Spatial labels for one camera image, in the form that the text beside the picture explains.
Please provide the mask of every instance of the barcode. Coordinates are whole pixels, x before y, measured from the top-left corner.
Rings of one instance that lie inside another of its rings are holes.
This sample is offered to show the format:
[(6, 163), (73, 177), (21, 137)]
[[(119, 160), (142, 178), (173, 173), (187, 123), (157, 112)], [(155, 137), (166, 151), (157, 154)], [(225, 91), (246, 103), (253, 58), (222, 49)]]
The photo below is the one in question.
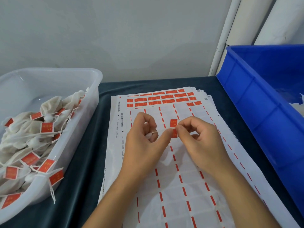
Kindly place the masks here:
[(121, 127), (123, 127), (123, 126), (124, 126), (124, 125), (123, 125), (123, 119), (124, 119), (124, 118), (123, 118), (123, 116), (124, 116), (124, 115), (123, 115), (123, 114), (121, 114)]

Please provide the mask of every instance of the hand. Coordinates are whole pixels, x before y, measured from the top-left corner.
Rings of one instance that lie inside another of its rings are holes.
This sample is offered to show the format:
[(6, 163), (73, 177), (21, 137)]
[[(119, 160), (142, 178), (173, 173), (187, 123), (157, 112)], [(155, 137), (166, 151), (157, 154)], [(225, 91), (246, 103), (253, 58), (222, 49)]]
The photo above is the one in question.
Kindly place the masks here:
[(152, 116), (142, 112), (137, 114), (127, 134), (124, 160), (119, 173), (123, 179), (139, 184), (162, 156), (170, 143), (173, 130), (165, 130), (158, 140), (158, 133), (153, 133), (149, 140), (145, 138), (146, 134), (156, 131), (156, 126)]
[(195, 164), (210, 175), (234, 166), (214, 125), (192, 116), (180, 121), (176, 130)]

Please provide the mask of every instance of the forearm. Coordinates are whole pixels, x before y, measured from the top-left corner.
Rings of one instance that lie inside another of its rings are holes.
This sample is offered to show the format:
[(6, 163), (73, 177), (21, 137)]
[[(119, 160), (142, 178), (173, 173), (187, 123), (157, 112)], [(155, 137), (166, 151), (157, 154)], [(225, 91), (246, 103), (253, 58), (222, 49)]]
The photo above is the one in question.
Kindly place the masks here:
[(127, 208), (136, 193), (136, 185), (118, 176), (83, 228), (121, 228)]
[(237, 228), (280, 227), (249, 183), (232, 163), (216, 179), (226, 196)]

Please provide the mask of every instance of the red tea bag tag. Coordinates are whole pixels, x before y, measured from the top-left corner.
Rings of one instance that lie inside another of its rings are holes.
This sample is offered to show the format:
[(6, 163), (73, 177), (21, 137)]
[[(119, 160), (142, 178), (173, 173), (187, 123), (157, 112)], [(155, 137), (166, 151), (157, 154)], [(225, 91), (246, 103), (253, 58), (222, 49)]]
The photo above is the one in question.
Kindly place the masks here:
[(7, 166), (4, 174), (4, 178), (6, 179), (17, 179), (18, 176), (18, 167), (15, 166)]
[(172, 134), (171, 138), (177, 138), (177, 131), (176, 131), (176, 129), (173, 130), (173, 134)]
[(16, 201), (20, 195), (22, 193), (17, 193), (17, 194), (9, 194), (6, 196), (5, 200), (4, 200), (4, 203), (1, 207), (1, 209), (4, 209), (5, 207), (9, 206), (10, 204), (12, 204), (14, 201)]
[(54, 123), (53, 122), (42, 122), (40, 126), (40, 133), (53, 133)]
[(4, 126), (9, 127), (10, 124), (12, 124), (13, 122), (14, 122), (14, 120), (13, 120), (12, 118), (10, 118), (10, 119), (5, 123)]
[(65, 108), (61, 108), (55, 115), (60, 115), (63, 111), (65, 111)]
[(43, 172), (43, 173), (47, 173), (49, 171), (49, 169), (54, 165), (56, 161), (51, 160), (51, 159), (47, 159), (43, 162), (43, 164), (40, 166), (40, 168), (38, 169), (38, 171)]
[(38, 113), (35, 113), (35, 114), (32, 114), (32, 115), (29, 116), (29, 118), (31, 120), (35, 120), (35, 119), (41, 118), (41, 117), (43, 117), (42, 112), (38, 112)]
[(53, 144), (54, 142), (56, 142), (56, 141), (60, 138), (60, 136), (61, 136), (61, 133), (55, 134), (55, 136), (54, 136), (53, 139), (52, 139), (52, 144)]
[(34, 152), (30, 152), (29, 154), (21, 158), (21, 161), (27, 164), (28, 166), (31, 166), (35, 164), (39, 159), (40, 157), (37, 154), (35, 154)]
[(49, 179), (51, 182), (51, 186), (55, 185), (57, 182), (63, 179), (63, 170), (59, 170), (57, 173), (50, 176)]
[(171, 119), (170, 120), (170, 127), (176, 127), (177, 126), (177, 119)]

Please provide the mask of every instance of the stack of paper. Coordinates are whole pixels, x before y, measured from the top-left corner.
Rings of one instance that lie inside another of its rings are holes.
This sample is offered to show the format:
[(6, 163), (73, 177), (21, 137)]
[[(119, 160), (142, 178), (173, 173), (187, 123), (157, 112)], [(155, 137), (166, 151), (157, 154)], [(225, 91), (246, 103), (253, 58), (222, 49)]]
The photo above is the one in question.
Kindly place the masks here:
[[(138, 112), (154, 117), (159, 136), (180, 120), (196, 116), (214, 124), (230, 159), (282, 227), (298, 227), (237, 138), (217, 112), (213, 99), (195, 87), (113, 96), (105, 172), (99, 200), (116, 179), (126, 135)], [(235, 227), (215, 180), (199, 169), (175, 135), (131, 203), (123, 227)]]

